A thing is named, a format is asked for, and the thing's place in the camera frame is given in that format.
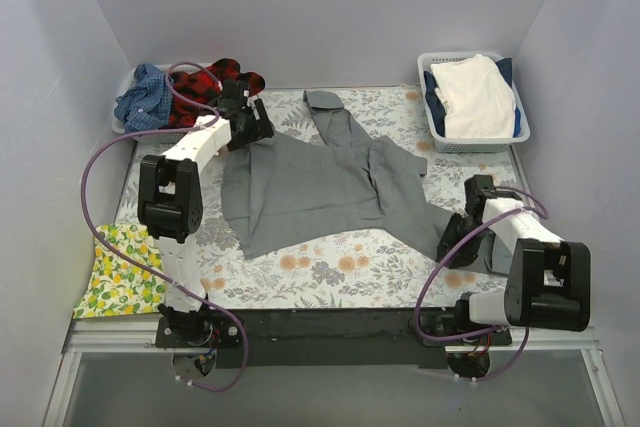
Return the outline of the grey long sleeve shirt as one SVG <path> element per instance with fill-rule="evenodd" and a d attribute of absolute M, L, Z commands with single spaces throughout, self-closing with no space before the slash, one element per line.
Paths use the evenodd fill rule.
<path fill-rule="evenodd" d="M 452 214 L 425 197 L 427 160 L 370 137 L 333 93 L 306 91 L 303 101 L 323 145 L 277 132 L 232 152 L 225 166 L 222 213 L 245 257 L 382 229 L 437 259 Z"/>

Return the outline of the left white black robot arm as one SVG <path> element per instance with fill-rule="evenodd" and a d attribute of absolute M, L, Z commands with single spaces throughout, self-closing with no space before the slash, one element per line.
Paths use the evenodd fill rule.
<path fill-rule="evenodd" d="M 238 150 L 274 135 L 261 100 L 250 102 L 250 84 L 227 79 L 214 101 L 216 113 L 196 120 L 194 129 L 160 155 L 140 164 L 138 218 L 156 240 L 170 284 L 159 311 L 169 331 L 193 347 L 215 338 L 217 328 L 201 299 L 195 233 L 204 215 L 201 174 L 226 148 Z"/>

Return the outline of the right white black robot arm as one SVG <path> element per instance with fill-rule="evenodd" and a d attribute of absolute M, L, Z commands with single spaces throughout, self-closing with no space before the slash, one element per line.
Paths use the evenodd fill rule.
<path fill-rule="evenodd" d="M 497 187 L 489 175 L 464 182 L 465 213 L 451 216 L 437 247 L 450 268 L 481 260 L 507 278 L 500 292 L 467 292 L 456 301 L 452 330 L 475 344 L 489 326 L 581 332 L 590 322 L 591 253 L 545 228 L 523 202 L 524 192 Z"/>

